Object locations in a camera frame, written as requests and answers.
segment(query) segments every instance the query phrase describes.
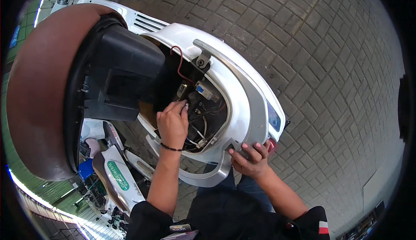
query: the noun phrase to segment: person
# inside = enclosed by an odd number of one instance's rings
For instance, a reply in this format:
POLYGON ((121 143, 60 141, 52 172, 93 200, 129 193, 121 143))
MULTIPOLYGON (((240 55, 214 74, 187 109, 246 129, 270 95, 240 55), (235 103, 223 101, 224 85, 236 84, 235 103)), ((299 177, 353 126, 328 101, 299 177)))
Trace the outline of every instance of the person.
MULTIPOLYGON (((232 169, 212 188, 198 188, 186 219, 173 223, 178 197, 181 152, 188 134, 186 101, 172 102, 156 115, 163 145, 147 201, 133 207, 126 239, 162 239, 174 228, 191 231, 185 239, 316 239, 328 240, 323 207, 310 210, 268 165, 263 145, 242 144, 249 158, 230 149, 234 169, 242 173, 235 186, 232 169)), ((215 165, 207 164, 205 172, 215 165)), ((181 239, 178 234, 170 239, 181 239)))

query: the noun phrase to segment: brown scooter seat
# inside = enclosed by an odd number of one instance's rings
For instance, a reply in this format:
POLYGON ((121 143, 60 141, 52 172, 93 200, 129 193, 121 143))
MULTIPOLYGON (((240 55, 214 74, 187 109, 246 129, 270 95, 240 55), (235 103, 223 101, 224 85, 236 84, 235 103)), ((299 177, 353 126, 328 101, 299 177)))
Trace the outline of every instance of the brown scooter seat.
POLYGON ((107 195, 109 198, 116 203, 117 207, 122 210, 123 212, 127 212, 128 208, 124 205, 124 203, 119 199, 117 192, 114 190, 113 185, 111 184, 110 178, 107 176, 104 168, 105 159, 101 152, 98 152, 94 159, 92 159, 92 168, 97 173, 98 177, 100 178, 101 182, 103 183, 107 195))

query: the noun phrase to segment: red taillight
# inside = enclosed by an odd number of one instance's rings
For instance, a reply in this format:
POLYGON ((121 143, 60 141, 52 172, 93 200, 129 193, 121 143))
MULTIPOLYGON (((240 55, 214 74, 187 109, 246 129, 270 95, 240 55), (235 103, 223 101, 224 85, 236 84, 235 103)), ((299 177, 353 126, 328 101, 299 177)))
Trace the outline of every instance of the red taillight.
POLYGON ((270 146, 269 146, 268 152, 270 156, 276 151, 276 149, 278 148, 278 144, 276 143, 276 140, 273 139, 272 137, 270 137, 269 140, 270 140, 270 146))

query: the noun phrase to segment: brick pavement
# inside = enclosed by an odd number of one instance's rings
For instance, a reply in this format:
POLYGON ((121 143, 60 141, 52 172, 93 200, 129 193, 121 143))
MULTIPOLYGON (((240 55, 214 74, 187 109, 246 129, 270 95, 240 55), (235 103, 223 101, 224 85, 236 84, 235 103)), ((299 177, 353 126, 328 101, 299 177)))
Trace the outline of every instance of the brick pavement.
MULTIPOLYGON (((241 53, 291 120, 270 166, 307 206, 325 207, 332 237, 363 216, 362 187, 402 147, 396 102, 403 61, 380 0, 118 2, 203 29, 241 53)), ((140 124, 128 125, 138 152, 148 151, 140 124)), ((186 217, 194 196, 194 186, 180 184, 175 217, 186 217)))

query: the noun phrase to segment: red wire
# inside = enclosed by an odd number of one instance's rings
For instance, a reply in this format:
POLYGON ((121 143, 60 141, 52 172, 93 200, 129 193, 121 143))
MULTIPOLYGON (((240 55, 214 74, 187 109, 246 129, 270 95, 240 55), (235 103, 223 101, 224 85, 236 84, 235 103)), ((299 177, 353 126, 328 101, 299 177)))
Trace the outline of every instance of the red wire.
POLYGON ((180 62, 179 62, 179 66, 178 66, 178 74, 182 77, 182 78, 184 78, 184 79, 186 79, 186 80, 188 80, 189 82, 191 82, 191 84, 193 84, 193 81, 192 80, 190 80, 189 78, 187 78, 187 77, 185 77, 185 76, 183 76, 181 73, 180 73, 180 66, 182 66, 182 59, 184 58, 183 57, 183 55, 182 55, 182 50, 180 49, 180 47, 178 47, 178 46, 173 46, 172 48, 171 48, 171 55, 173 54, 173 49, 174 48, 178 48, 179 49, 179 51, 180 51, 180 62))

